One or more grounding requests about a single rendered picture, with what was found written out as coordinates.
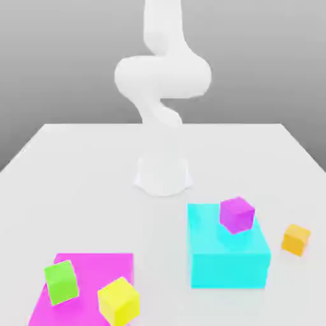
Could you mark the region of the small orange cube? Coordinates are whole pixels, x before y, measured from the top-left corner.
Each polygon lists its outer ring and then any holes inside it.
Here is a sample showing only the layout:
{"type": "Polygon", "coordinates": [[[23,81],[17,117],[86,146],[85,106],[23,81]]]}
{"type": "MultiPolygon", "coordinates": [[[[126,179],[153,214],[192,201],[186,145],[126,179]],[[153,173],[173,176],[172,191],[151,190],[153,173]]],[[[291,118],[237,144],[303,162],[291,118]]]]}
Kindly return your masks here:
{"type": "Polygon", "coordinates": [[[310,230],[290,224],[284,233],[281,249],[301,257],[308,245],[310,235],[310,230]]]}

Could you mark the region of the small yellow cube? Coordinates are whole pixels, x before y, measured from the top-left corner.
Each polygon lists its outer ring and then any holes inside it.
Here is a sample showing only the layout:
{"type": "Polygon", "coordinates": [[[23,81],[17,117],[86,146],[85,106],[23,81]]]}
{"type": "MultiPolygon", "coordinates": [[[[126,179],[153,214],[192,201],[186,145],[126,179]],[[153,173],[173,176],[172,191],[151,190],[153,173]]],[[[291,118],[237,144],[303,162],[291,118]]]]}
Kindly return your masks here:
{"type": "Polygon", "coordinates": [[[139,292],[119,277],[97,291],[99,311],[110,326],[126,326],[140,314],[139,292]]]}

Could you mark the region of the large cyan box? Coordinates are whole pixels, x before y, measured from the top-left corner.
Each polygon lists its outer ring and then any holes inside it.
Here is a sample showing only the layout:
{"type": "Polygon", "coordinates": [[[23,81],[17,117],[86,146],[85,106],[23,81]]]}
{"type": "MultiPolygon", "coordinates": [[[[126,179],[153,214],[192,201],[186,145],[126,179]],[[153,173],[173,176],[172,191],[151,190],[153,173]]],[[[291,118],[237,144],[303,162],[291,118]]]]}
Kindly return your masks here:
{"type": "Polygon", "coordinates": [[[271,251],[253,220],[251,229],[231,234],[219,221],[219,204],[187,205],[187,255],[192,288],[261,289],[271,251]]]}

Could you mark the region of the small green cube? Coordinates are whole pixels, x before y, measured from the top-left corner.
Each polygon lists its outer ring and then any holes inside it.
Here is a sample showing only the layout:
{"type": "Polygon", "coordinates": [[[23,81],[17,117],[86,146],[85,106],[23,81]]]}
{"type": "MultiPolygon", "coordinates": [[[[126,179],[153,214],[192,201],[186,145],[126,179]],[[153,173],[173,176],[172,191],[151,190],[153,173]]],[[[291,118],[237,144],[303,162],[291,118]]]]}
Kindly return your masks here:
{"type": "Polygon", "coordinates": [[[79,296],[76,273],[70,260],[44,268],[50,302],[53,306],[79,296]]]}

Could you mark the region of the small purple cube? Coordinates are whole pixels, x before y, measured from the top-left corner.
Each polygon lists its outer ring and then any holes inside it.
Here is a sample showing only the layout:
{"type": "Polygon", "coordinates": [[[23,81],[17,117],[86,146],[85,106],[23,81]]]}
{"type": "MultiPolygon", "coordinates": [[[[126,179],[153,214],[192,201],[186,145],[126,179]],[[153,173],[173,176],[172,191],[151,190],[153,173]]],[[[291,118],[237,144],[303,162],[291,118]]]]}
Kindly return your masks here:
{"type": "Polygon", "coordinates": [[[255,208],[242,197],[220,203],[220,223],[232,234],[250,230],[253,226],[255,208]]]}

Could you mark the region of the large magenta box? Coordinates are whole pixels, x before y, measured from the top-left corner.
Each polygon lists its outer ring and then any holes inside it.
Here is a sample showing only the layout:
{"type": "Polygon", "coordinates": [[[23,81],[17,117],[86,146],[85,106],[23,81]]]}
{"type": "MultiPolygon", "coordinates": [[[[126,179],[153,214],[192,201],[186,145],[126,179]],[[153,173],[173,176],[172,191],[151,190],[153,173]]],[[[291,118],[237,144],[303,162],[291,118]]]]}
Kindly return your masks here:
{"type": "Polygon", "coordinates": [[[99,312],[97,291],[123,276],[134,283],[132,253],[58,253],[54,262],[70,260],[79,296],[56,306],[43,287],[28,326],[110,326],[99,312]]]}

